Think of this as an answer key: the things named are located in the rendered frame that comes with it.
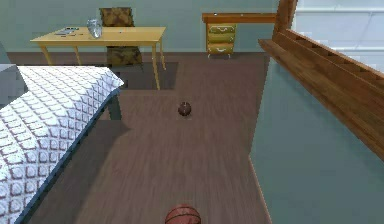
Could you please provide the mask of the orange basketball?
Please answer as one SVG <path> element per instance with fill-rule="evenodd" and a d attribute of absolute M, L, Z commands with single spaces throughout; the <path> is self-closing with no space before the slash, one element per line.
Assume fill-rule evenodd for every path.
<path fill-rule="evenodd" d="M 202 224 L 202 219 L 194 207 L 180 204 L 169 210 L 164 224 Z"/>

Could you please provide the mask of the small dark brown ball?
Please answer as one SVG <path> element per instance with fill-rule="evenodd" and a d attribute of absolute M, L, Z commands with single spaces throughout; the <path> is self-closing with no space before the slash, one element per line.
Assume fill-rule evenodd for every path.
<path fill-rule="evenodd" d="M 192 107 L 188 102 L 182 102 L 178 107 L 178 113 L 181 116 L 189 116 L 191 114 Z"/>

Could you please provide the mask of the wooden desk with yellow drawers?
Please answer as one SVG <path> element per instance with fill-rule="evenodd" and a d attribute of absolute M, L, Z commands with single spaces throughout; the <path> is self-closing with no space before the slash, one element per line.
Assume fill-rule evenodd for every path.
<path fill-rule="evenodd" d="M 275 19 L 275 13 L 203 13 L 207 57 L 211 55 L 231 57 L 234 53 L 238 24 L 273 24 Z"/>

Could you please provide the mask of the brown patterned chair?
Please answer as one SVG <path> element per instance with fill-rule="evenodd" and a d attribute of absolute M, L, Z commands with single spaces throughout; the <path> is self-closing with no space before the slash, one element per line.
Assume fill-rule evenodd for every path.
<path fill-rule="evenodd" d="M 107 34 L 119 41 L 127 36 L 127 29 L 135 26 L 130 7 L 100 8 L 102 26 L 109 28 Z M 107 47 L 107 64 L 122 67 L 142 64 L 142 55 L 137 45 L 113 44 Z"/>

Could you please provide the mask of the yellow wooden table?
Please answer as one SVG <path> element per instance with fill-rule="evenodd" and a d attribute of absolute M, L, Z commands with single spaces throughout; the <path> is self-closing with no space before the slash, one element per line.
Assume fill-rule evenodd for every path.
<path fill-rule="evenodd" d="M 54 35 L 55 32 L 48 33 L 41 37 L 32 39 L 33 43 L 36 43 L 43 52 L 47 63 L 52 65 L 53 62 L 50 58 L 50 54 L 47 50 L 48 47 L 72 47 L 74 49 L 77 62 L 81 65 L 79 56 L 79 47 L 108 47 L 113 44 L 122 44 L 124 46 L 137 45 L 138 47 L 148 46 L 152 49 L 152 66 L 154 72 L 154 78 L 157 89 L 160 89 L 160 80 L 157 67 L 157 50 L 160 50 L 160 60 L 163 69 L 166 69 L 165 59 L 163 55 L 162 37 L 166 30 L 165 27 L 133 27 L 128 28 L 127 36 L 119 41 L 113 39 L 107 34 L 109 28 L 102 28 L 102 35 L 100 38 L 93 38 L 88 31 L 87 27 L 80 27 L 79 30 L 69 35 Z"/>

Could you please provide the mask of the clear glass jug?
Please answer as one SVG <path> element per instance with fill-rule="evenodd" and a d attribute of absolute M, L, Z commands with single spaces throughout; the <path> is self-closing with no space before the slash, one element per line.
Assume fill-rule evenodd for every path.
<path fill-rule="evenodd" d="M 99 20 L 94 19 L 88 19 L 87 20 L 87 28 L 89 33 L 93 38 L 100 38 L 102 35 L 102 25 L 100 24 Z"/>

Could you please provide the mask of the dark flat item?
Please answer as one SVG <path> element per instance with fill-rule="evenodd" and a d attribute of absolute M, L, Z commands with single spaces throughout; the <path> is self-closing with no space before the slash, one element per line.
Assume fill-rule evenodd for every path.
<path fill-rule="evenodd" d="M 66 28 L 63 28 L 57 32 L 55 32 L 54 35 L 61 35 L 61 36 L 64 36 L 64 35 L 69 35 L 75 31 L 79 30 L 78 27 L 66 27 Z"/>

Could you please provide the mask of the bed with white patterned cover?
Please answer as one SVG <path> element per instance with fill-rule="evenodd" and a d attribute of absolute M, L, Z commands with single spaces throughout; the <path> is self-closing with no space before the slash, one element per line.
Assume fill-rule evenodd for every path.
<path fill-rule="evenodd" d="M 4 71 L 28 91 L 0 109 L 0 224 L 22 224 L 123 81 L 96 66 Z"/>

